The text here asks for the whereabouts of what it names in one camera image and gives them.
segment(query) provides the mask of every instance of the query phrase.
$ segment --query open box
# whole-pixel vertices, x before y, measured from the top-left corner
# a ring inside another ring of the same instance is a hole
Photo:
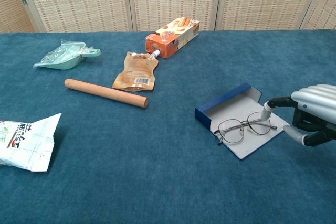
[[[262,92],[252,85],[243,83],[220,97],[195,108],[195,117],[220,140],[221,135],[214,132],[218,130],[221,122],[229,119],[245,121],[250,114],[263,110],[264,107],[259,104],[261,94]],[[244,159],[280,134],[284,125],[288,125],[286,121],[274,113],[271,114],[270,122],[271,125],[277,127],[276,130],[271,129],[265,135],[258,135],[252,130],[248,130],[249,127],[246,126],[244,127],[244,137],[239,143],[229,144],[223,141],[223,144],[239,159]]]

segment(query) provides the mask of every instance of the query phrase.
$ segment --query robotic hand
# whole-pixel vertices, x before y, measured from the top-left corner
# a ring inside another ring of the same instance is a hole
[[[315,132],[308,135],[288,125],[283,127],[303,145],[317,146],[336,139],[336,86],[319,84],[295,91],[290,97],[273,98],[264,104],[261,119],[268,119],[275,107],[295,108],[293,126]]]

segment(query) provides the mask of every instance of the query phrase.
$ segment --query orange box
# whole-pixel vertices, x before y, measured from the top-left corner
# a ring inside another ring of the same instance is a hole
[[[200,22],[181,17],[146,37],[146,51],[160,50],[160,57],[169,58],[198,35]]]

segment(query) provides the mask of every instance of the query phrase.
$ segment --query white snack bag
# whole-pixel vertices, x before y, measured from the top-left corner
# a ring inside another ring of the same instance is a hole
[[[60,116],[61,113],[35,123],[0,121],[0,165],[46,172]]]

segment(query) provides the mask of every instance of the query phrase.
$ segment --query green plastic scoop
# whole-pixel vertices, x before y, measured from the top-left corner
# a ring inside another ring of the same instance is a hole
[[[84,42],[61,41],[61,46],[46,54],[34,68],[54,68],[66,70],[80,64],[86,57],[100,55],[100,49],[88,48]]]

